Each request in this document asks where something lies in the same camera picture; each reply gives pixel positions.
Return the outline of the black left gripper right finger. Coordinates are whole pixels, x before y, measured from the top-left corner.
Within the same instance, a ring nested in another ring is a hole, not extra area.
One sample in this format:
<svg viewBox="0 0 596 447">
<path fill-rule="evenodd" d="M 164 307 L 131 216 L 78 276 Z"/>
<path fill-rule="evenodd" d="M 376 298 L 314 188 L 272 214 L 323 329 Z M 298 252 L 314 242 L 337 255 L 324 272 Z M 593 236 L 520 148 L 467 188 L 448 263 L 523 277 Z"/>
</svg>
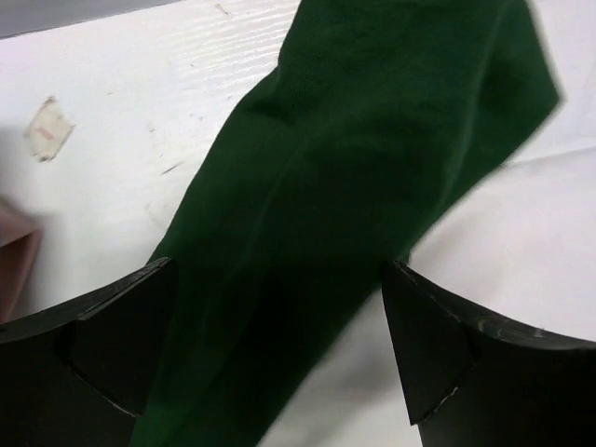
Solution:
<svg viewBox="0 0 596 447">
<path fill-rule="evenodd" d="M 505 317 L 401 263 L 382 295 L 410 422 L 435 447 L 595 442 L 595 345 Z"/>
</svg>

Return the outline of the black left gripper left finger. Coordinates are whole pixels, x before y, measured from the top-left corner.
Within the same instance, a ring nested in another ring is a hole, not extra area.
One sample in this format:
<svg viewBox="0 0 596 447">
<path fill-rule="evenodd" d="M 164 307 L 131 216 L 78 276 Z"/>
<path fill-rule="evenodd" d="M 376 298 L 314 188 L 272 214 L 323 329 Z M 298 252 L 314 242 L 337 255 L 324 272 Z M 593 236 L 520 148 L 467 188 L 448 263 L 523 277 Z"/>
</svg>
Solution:
<svg viewBox="0 0 596 447">
<path fill-rule="evenodd" d="M 1 443 L 129 444 L 153 385 L 178 290 L 158 259 L 1 327 Z"/>
</svg>

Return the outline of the pink shirt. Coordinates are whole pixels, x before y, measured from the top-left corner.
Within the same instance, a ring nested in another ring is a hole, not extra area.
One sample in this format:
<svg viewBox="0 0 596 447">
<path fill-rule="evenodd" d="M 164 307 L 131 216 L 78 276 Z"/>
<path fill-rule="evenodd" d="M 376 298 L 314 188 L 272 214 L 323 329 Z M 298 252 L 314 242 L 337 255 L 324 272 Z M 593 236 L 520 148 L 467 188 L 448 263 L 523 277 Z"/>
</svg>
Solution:
<svg viewBox="0 0 596 447">
<path fill-rule="evenodd" d="M 1 322 L 10 320 L 38 253 L 37 221 L 1 198 Z"/>
</svg>

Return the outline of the white green Charlie Brown shirt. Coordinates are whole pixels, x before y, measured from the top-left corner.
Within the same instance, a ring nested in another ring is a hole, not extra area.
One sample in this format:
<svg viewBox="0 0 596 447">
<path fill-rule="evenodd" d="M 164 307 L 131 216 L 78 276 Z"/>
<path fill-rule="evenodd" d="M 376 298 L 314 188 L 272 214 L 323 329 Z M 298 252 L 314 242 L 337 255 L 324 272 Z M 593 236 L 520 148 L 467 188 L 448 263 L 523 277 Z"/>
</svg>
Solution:
<svg viewBox="0 0 596 447">
<path fill-rule="evenodd" d="M 595 152 L 530 1 L 304 1 L 154 251 L 179 291 L 134 446 L 415 446 L 386 263 L 595 334 Z"/>
</svg>

